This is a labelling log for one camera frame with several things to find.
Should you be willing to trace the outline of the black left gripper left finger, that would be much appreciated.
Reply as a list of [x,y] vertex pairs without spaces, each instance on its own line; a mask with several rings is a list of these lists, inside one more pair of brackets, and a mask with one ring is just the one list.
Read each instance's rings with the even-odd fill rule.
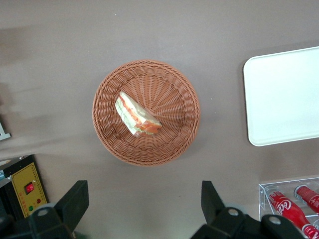
[[33,239],[71,239],[89,206],[88,182],[77,181],[52,207],[43,206],[29,217]]

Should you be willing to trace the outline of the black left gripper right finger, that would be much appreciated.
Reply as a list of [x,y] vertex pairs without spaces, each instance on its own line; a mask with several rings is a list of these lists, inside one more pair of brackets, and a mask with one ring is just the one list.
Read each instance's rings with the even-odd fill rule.
[[235,207],[226,207],[210,181],[201,186],[201,208],[206,220],[193,239],[258,239],[259,222]]

